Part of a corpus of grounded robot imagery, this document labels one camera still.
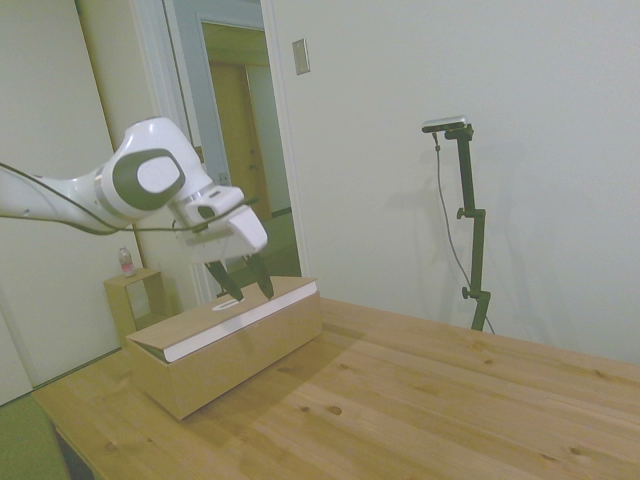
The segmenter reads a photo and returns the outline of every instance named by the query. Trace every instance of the black metal stand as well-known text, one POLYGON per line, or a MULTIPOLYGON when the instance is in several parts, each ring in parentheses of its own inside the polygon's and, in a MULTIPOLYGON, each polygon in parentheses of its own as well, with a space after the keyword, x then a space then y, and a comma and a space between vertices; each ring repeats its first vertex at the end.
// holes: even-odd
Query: black metal stand
POLYGON ((464 207, 458 210, 458 219, 467 217, 473 218, 474 221, 470 287, 463 287, 462 296, 464 298, 471 297, 478 302, 471 328, 482 331, 489 308, 489 300, 491 300, 491 293, 482 290, 482 262, 484 255, 484 224, 486 211, 476 208, 473 195, 471 153, 469 150, 469 142, 473 138, 473 128, 471 124, 468 124, 464 128, 445 132, 444 137, 447 140, 457 140, 458 142, 462 199, 464 201, 464 207))

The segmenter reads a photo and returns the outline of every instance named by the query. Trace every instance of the black cable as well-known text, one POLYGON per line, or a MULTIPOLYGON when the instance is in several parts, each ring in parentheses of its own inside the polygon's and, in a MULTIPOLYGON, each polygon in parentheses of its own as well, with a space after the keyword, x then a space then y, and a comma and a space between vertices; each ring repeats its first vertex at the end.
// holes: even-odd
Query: black cable
MULTIPOLYGON (((458 267, 460 268, 460 271, 462 271, 462 274, 464 275, 464 279, 467 281, 467 285, 469 288, 471 288, 471 281, 469 280, 469 276, 467 275, 467 272, 464 270, 464 267, 462 266, 462 263, 460 262, 460 259, 458 258, 458 252, 456 251, 456 247, 453 245, 453 239, 451 238, 451 227, 449 225, 449 214, 447 213, 447 206, 444 203, 444 195, 442 194, 442 183, 440 181, 440 144, 438 143, 438 134, 436 132, 432 133, 433 135, 433 139, 436 142, 436 160, 437 160, 437 164, 438 164, 438 193, 440 194, 440 203, 442 203, 442 211, 444 212, 444 221, 445 224, 447 225, 447 237, 449 239, 449 245, 451 246, 451 251, 453 251, 453 256, 456 259, 456 263, 458 264, 458 267)), ((493 326, 491 325, 491 322, 489 321, 489 317, 485 316, 484 317, 485 320, 487 321, 487 325, 489 325, 489 329, 491 330, 491 333, 493 333, 495 335, 495 331, 493 330, 493 326)))
POLYGON ((111 231, 106 231, 105 232, 105 231, 102 231, 102 230, 96 230, 96 229, 81 225, 79 223, 70 222, 70 221, 67 221, 67 220, 20 217, 20 216, 17 216, 17 215, 3 215, 3 214, 0 214, 0 218, 12 218, 12 219, 15 219, 15 220, 32 220, 32 221, 39 221, 39 222, 62 223, 64 225, 68 225, 70 227, 77 228, 78 230, 82 230, 83 232, 90 233, 92 235, 111 235, 111 234, 116 233, 116 232, 134 232, 134 231, 136 231, 136 232, 186 232, 186 231, 200 230, 200 229, 206 227, 207 225, 209 225, 210 223, 212 223, 212 222, 214 222, 216 220, 220 220, 221 218, 226 217, 227 215, 231 214, 232 212, 234 212, 239 207, 241 207, 243 205, 252 205, 252 204, 254 204, 254 203, 256 203, 258 201, 256 198, 247 199, 247 200, 243 201, 242 203, 240 203, 239 205, 237 205, 236 207, 234 207, 233 209, 229 210, 228 212, 226 212, 226 213, 224 213, 224 214, 222 214, 220 216, 217 216, 217 217, 212 217, 212 218, 210 218, 210 219, 208 219, 208 220, 206 220, 206 221, 204 221, 202 223, 199 223, 197 225, 194 225, 192 227, 180 227, 180 228, 175 228, 173 226, 171 228, 149 227, 149 228, 136 228, 134 230, 133 228, 129 228, 129 227, 116 227, 115 225, 111 225, 110 223, 106 222, 105 220, 100 218, 98 215, 93 213, 88 208, 86 208, 83 205, 81 205, 78 202, 76 202, 75 200, 67 197, 66 195, 64 195, 63 193, 57 191, 55 188, 50 187, 46 183, 38 180, 36 177, 32 177, 31 175, 29 175, 29 174, 27 174, 27 173, 15 168, 15 167, 12 167, 11 165, 7 165, 6 163, 0 162, 0 167, 4 168, 5 170, 9 170, 10 172, 15 173, 18 176, 26 178, 30 182, 35 183, 36 185, 44 188, 45 190, 53 193, 54 195, 62 198, 64 201, 70 203, 74 207, 76 207, 79 210, 81 210, 82 212, 86 213, 91 218, 96 220, 98 223, 100 223, 100 224, 104 225, 105 227, 109 228, 111 231))

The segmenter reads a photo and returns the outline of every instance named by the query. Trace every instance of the cardboard box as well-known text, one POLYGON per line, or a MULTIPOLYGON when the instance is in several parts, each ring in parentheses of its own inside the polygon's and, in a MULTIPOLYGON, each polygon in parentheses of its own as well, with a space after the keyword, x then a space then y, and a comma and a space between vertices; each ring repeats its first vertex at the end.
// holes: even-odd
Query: cardboard box
POLYGON ((322 318, 314 279, 272 281, 271 300, 254 284, 229 308, 218 310, 233 300, 224 296, 127 336, 134 383, 182 419, 318 336, 322 318), (176 345, 181 353, 168 361, 166 352, 176 345))

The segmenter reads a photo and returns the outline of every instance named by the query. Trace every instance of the wooden tabletop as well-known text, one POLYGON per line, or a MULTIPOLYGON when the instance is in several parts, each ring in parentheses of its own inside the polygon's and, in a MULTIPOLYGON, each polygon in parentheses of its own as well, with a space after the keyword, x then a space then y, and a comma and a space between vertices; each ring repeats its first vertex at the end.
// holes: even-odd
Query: wooden tabletop
POLYGON ((324 333, 182 421, 126 352, 33 396, 108 479, 640 479, 640 367, 322 300, 324 333))

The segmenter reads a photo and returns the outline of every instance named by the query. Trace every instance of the doorway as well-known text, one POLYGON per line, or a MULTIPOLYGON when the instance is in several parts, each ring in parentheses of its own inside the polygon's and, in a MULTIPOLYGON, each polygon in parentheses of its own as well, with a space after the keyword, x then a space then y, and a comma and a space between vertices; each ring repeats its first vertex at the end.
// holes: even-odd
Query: doorway
MULTIPOLYGON (((264 31, 210 22, 202 31, 230 182, 258 200, 271 275, 301 276, 264 31)), ((255 281, 244 262, 226 263, 241 287, 255 281)))

